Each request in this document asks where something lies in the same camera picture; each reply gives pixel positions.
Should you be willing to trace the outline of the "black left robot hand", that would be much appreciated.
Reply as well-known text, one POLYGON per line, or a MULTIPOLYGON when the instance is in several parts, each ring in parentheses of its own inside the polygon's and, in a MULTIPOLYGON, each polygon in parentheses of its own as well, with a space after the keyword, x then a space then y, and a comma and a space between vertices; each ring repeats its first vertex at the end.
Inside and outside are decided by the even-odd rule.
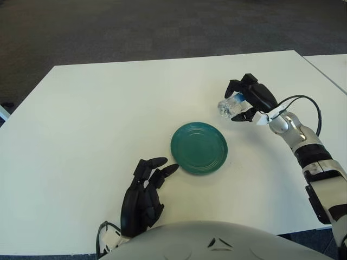
POLYGON ((133 238, 152 227, 160 218, 164 204, 160 202, 157 190, 162 187, 165 178, 179 168, 179 164, 172 164, 160 169, 167 162, 166 157, 139 161, 121 208, 122 236, 133 238))

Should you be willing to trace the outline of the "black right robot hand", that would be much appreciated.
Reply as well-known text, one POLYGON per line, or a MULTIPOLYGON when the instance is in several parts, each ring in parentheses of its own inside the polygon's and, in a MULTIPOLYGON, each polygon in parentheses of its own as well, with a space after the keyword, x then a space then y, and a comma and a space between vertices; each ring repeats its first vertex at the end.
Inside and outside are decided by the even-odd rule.
POLYGON ((223 112, 236 122, 251 122, 256 112, 269 113, 278 105, 274 95, 251 73, 241 80, 230 80, 224 100, 223 112))

